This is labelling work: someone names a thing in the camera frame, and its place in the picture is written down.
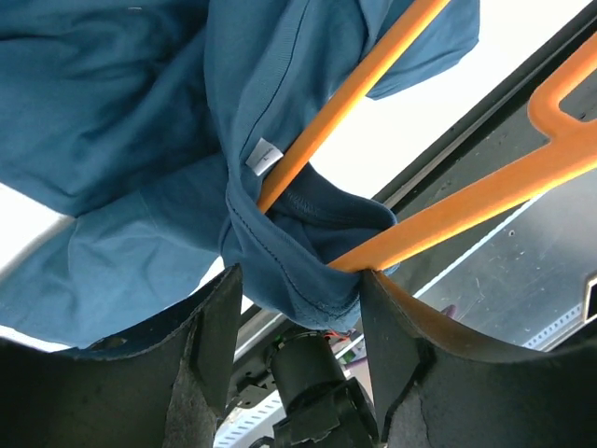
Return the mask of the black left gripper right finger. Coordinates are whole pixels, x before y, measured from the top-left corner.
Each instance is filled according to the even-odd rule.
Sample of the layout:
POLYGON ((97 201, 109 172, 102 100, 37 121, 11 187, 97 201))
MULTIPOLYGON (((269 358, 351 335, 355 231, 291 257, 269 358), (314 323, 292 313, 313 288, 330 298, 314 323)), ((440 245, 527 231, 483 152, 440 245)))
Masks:
POLYGON ((365 272, 375 414, 390 447, 592 447, 596 328, 549 352, 496 340, 365 272))

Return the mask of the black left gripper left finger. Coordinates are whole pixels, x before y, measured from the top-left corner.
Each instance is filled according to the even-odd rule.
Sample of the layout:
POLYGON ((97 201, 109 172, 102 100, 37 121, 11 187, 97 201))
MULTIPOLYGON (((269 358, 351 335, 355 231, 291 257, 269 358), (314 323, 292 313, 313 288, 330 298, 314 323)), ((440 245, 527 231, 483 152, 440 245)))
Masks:
POLYGON ((227 406, 243 274, 85 350, 1 345, 5 447, 209 447, 227 406))

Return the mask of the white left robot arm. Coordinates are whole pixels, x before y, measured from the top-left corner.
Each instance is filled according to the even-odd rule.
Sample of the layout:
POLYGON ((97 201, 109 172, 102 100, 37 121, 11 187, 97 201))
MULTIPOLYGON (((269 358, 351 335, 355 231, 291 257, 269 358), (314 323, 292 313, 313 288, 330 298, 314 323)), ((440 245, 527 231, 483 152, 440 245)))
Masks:
MULTIPOLYGON (((5 447, 209 447, 233 376, 242 273, 85 350, 1 346, 5 447)), ((412 298, 361 283, 373 393, 324 336, 266 352, 285 409, 270 447, 592 447, 596 331, 551 352, 504 343, 412 298)))

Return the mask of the dark blue t-shirt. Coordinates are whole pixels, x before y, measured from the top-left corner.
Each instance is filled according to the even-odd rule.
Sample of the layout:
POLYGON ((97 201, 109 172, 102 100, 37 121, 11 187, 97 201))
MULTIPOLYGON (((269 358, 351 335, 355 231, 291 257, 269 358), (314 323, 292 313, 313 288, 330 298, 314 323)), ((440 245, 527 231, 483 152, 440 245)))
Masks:
POLYGON ((71 222, 1 277, 4 327, 85 348, 186 299, 216 259, 309 329, 360 315, 333 260, 396 223, 304 167, 262 180, 406 1, 5 1, 1 181, 71 222))

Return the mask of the orange plastic hanger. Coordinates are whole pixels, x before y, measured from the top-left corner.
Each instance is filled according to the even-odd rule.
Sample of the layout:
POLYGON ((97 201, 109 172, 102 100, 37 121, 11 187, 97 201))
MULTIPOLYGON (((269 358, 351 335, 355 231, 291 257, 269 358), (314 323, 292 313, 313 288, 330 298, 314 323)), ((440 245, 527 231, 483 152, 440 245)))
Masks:
MULTIPOLYGON (((371 106, 367 92, 453 8, 452 1, 417 1, 405 11, 265 178, 260 210, 269 210, 311 159, 322 160, 359 191, 387 184, 390 175, 403 174, 435 138, 454 128, 482 89, 512 73, 508 51, 541 47, 573 27, 574 13, 591 12, 593 5, 474 2, 460 21, 470 24, 477 11, 482 27, 491 32, 490 45, 476 50, 463 69, 452 68, 371 106)), ((386 269, 593 170, 596 125, 574 119, 560 104, 595 68, 596 39, 590 36, 530 96, 528 117, 547 137, 545 145, 340 254, 331 267, 343 272, 386 269)))

